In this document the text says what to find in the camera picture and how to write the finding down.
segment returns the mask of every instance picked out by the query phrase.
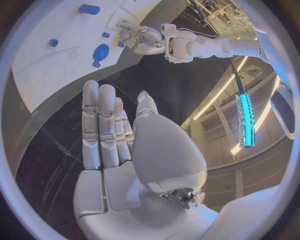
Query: black floor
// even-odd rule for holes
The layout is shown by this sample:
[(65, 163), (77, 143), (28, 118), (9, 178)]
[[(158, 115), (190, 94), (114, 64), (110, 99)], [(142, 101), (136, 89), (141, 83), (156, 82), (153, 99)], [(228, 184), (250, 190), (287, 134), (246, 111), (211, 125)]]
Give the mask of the black floor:
[[(197, 23), (182, 15), (173, 23), (178, 28), (201, 31)], [(131, 124), (137, 96), (146, 90), (155, 100), (159, 113), (181, 125), (225, 70), (224, 60), (216, 57), (174, 64), (163, 55), (152, 55), (144, 56), (138, 65), (113, 74), (99, 84), (116, 88), (116, 96), (122, 98)], [(75, 184), (84, 169), (81, 114), (82, 93), (42, 126), (30, 142), (16, 175), (18, 186), (34, 210), (70, 240), (85, 239), (73, 211)]]

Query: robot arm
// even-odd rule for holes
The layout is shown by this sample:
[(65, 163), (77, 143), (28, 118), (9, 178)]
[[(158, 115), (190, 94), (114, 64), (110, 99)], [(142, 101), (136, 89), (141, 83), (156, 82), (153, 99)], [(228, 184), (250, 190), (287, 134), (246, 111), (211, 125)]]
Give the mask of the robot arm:
[(260, 42), (256, 40), (216, 37), (214, 39), (195, 35), (191, 31), (177, 30), (174, 24), (162, 24), (161, 34), (147, 26), (120, 22), (123, 28), (123, 42), (136, 54), (153, 55), (165, 53), (164, 57), (173, 63), (188, 63), (194, 57), (229, 58), (233, 55), (257, 57), (268, 62)]

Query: white panel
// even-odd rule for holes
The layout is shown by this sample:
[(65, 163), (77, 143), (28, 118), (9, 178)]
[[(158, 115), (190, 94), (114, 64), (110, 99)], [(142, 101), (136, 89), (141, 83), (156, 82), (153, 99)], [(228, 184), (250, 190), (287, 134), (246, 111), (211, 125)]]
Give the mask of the white panel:
[[(115, 65), (124, 48), (117, 29), (107, 28), (117, 24), (112, 14), (118, 18), (139, 24), (160, 0), (63, 0), (28, 33), (12, 63), (12, 73), (18, 91), (30, 112), (43, 101), (69, 83)], [(100, 7), (97, 15), (80, 13), (82, 4)], [(110, 38), (102, 37), (103, 32)], [(49, 41), (58, 39), (58, 45), (51, 47)], [(101, 45), (109, 46), (109, 54), (100, 62), (100, 68), (93, 67), (93, 54)]]

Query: ceiling light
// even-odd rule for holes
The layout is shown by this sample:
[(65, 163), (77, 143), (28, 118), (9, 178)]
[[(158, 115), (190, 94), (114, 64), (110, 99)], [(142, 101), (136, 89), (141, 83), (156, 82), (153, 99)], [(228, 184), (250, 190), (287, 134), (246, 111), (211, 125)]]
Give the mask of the ceiling light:
[[(237, 67), (237, 71), (241, 70), (245, 62), (247, 61), (248, 56), (245, 56), (244, 59), (241, 61), (240, 65)], [(235, 75), (233, 74), (229, 80), (225, 83), (225, 85), (221, 88), (221, 90), (210, 100), (210, 102), (193, 118), (196, 120), (199, 118), (213, 103), (216, 101), (216, 99), (221, 95), (221, 93), (227, 88), (227, 86), (231, 83), (231, 81), (235, 78)]]
[[(276, 77), (276, 81), (275, 81), (275, 84), (274, 84), (274, 88), (273, 88), (273, 91), (271, 93), (271, 96), (273, 95), (275, 89), (279, 86), (279, 82), (280, 82), (280, 78), (279, 76), (277, 75)], [(264, 120), (266, 119), (269, 111), (271, 110), (271, 103), (270, 103), (270, 100), (267, 102), (262, 114), (260, 115), (259, 119), (257, 120), (257, 122), (255, 123), (255, 132), (257, 132), (261, 125), (263, 124)], [(231, 153), (233, 155), (236, 155), (239, 151), (241, 150), (240, 148), (240, 145), (237, 144), (233, 149), (231, 149)]]

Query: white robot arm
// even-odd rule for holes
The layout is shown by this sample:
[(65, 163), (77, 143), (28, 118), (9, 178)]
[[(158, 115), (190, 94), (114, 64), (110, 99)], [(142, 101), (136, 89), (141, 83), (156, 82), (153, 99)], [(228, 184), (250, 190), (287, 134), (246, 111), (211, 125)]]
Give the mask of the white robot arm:
[(141, 55), (162, 54), (172, 63), (188, 63), (194, 57), (229, 58), (233, 55), (257, 57), (268, 62), (260, 42), (256, 40), (230, 40), (221, 36), (214, 39), (199, 36), (191, 31), (177, 30), (174, 24), (162, 24), (161, 34), (150, 27), (120, 22), (122, 41), (134, 53)]

